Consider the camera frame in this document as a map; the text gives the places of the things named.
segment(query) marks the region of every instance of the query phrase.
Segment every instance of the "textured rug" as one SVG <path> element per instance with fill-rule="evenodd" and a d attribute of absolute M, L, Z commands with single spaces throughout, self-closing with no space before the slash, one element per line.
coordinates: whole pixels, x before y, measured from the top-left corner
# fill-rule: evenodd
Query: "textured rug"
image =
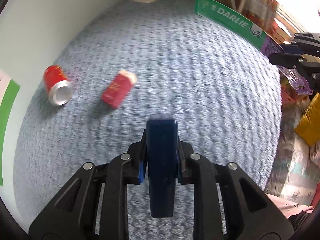
<path fill-rule="evenodd" d="M 279 73 L 255 48 L 194 14 L 195 0 L 126 1 L 84 28 L 55 61 L 74 85 L 64 107 L 43 84 L 26 112 L 14 160 L 18 209 L 31 223 L 87 161 L 110 162 L 141 139 L 150 114 L 170 113 L 179 136 L 212 162 L 238 163 L 264 188 L 279 136 Z M 138 82 L 122 106 L 100 100 L 116 73 Z M 128 187 L 130 239 L 192 239 L 193 187 L 177 186 L 172 219 L 150 216 L 148 180 Z"/>

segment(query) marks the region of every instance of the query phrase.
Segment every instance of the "yellow bag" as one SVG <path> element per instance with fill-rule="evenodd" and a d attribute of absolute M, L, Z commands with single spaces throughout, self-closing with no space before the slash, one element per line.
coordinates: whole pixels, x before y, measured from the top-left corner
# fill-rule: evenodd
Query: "yellow bag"
<path fill-rule="evenodd" d="M 294 129 L 309 146 L 320 140 L 320 94 L 317 93 Z"/>

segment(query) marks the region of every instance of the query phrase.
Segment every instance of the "red label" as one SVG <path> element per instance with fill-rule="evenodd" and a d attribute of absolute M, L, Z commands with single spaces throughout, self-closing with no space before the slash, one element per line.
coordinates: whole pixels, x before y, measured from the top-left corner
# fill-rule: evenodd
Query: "red label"
<path fill-rule="evenodd" d="M 118 108 L 131 87 L 130 80 L 127 77 L 118 74 L 103 92 L 101 99 L 113 108 Z"/>
<path fill-rule="evenodd" d="M 64 71 L 60 66 L 53 65 L 48 67 L 43 75 L 43 80 L 45 87 L 47 89 L 47 92 L 50 91 L 50 89 L 57 84 L 60 81 L 68 80 L 66 75 L 64 74 Z"/>

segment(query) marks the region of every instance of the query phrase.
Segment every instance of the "red box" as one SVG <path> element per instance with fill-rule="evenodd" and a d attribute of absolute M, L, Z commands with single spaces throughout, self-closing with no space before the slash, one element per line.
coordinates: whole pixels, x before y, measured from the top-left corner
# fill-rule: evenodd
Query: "red box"
<path fill-rule="evenodd" d="M 126 70 L 120 70 L 116 78 L 103 92 L 101 99 L 108 105 L 117 109 L 127 93 L 135 85 L 136 81 L 137 78 L 135 74 Z"/>

